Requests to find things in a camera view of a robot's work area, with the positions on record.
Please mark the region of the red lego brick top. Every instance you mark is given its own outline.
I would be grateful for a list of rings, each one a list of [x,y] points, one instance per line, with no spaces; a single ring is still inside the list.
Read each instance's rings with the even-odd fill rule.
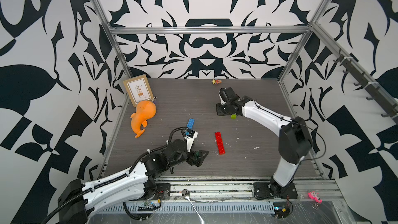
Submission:
[[[220,132],[215,132],[215,138],[216,138],[217,145],[221,145],[222,144],[222,136],[221,136]]]

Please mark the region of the red lego brick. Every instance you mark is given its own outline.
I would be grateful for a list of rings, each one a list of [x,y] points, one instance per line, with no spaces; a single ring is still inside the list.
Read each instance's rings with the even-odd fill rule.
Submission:
[[[217,145],[221,145],[222,144],[222,136],[221,136],[220,132],[215,132],[215,138],[216,138]]]
[[[217,148],[219,155],[224,155],[226,153],[223,143],[217,143]]]

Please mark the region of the blue lego brick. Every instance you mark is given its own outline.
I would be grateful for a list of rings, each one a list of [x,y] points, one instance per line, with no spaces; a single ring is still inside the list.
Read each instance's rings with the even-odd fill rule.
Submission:
[[[190,118],[190,119],[188,120],[187,127],[188,127],[189,129],[193,129],[194,122],[195,122],[195,119]]]

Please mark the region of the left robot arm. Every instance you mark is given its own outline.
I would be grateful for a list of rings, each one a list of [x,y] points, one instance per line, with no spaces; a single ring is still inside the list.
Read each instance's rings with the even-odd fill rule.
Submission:
[[[96,213],[130,200],[147,200],[157,194],[155,179],[186,162],[200,167],[208,151],[192,149],[197,132],[180,127],[171,131],[166,144],[141,154],[133,165],[108,177],[71,181],[58,198],[58,207],[43,219],[58,216],[60,224],[85,224]]]

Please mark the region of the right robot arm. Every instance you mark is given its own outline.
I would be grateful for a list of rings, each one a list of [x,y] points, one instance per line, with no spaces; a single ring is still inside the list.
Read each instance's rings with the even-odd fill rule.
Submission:
[[[218,116],[239,115],[261,124],[278,138],[280,161],[269,183],[254,183],[257,200],[297,199],[294,176],[314,143],[310,127],[301,117],[291,118],[260,105],[256,100],[238,96],[231,87],[221,88],[220,103],[216,104]]]

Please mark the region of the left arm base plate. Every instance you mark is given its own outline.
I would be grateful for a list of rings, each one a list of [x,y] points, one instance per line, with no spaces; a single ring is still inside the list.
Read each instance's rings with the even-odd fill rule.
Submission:
[[[150,192],[147,196],[147,200],[169,200],[171,193],[171,184],[170,183],[156,183],[156,188]]]

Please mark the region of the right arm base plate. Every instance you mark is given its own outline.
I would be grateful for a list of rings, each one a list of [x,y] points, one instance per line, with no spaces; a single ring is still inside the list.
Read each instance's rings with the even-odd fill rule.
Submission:
[[[254,183],[254,197],[257,200],[297,199],[298,193],[294,183],[281,187],[277,183]]]

